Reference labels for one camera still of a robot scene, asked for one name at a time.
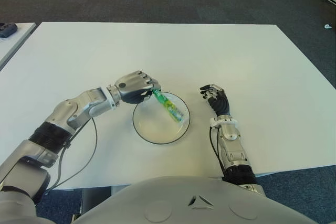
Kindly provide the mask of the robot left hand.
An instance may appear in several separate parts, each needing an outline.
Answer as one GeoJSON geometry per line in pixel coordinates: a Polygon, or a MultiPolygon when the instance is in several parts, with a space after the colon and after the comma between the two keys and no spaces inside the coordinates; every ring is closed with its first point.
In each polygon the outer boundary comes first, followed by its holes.
{"type": "Polygon", "coordinates": [[[113,86],[120,99],[128,104],[142,103],[150,98],[153,90],[161,91],[158,81],[140,70],[119,78],[113,86]]]}

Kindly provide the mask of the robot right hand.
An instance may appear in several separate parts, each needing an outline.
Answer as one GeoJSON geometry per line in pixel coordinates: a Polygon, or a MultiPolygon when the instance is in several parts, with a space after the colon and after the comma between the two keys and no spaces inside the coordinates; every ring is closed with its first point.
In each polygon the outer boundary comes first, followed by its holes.
{"type": "Polygon", "coordinates": [[[207,84],[200,88],[200,94],[217,116],[230,115],[229,101],[223,88],[216,84],[207,84]]]}

